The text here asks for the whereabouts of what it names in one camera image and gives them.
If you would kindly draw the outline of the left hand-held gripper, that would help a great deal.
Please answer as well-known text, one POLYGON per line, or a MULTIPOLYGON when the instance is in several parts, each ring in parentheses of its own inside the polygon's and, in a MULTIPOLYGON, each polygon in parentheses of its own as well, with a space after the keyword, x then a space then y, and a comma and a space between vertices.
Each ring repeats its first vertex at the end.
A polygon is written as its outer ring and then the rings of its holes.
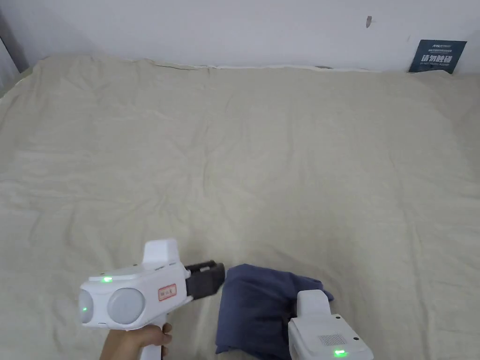
MULTIPOLYGON (((141 263, 94 275, 81 285, 81 321, 85 327, 109 331, 162 328, 169 313, 215 295, 224 281, 222 263, 183 265, 175 239, 149 241, 141 263)), ((158 360, 157 353, 147 346, 139 360, 158 360)))

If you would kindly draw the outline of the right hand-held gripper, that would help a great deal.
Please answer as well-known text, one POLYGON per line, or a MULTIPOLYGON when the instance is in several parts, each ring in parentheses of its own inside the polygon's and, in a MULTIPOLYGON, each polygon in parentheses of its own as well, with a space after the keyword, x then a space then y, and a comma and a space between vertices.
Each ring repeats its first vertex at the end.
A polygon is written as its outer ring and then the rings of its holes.
POLYGON ((371 349, 339 314, 333 314, 321 290, 297 295, 296 315, 288 323, 293 360, 372 360, 371 349))

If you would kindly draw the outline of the person's left hand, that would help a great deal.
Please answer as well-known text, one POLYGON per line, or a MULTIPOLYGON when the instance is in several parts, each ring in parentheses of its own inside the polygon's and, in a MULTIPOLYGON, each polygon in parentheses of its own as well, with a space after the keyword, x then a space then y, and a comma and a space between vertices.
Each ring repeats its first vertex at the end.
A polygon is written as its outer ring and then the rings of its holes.
POLYGON ((152 345, 158 351, 157 358, 161 360, 168 355, 166 346, 172 340, 171 331, 172 325, 169 323, 165 323, 162 328, 147 325, 132 331, 110 330, 99 358, 101 360, 138 360, 142 349, 152 345))

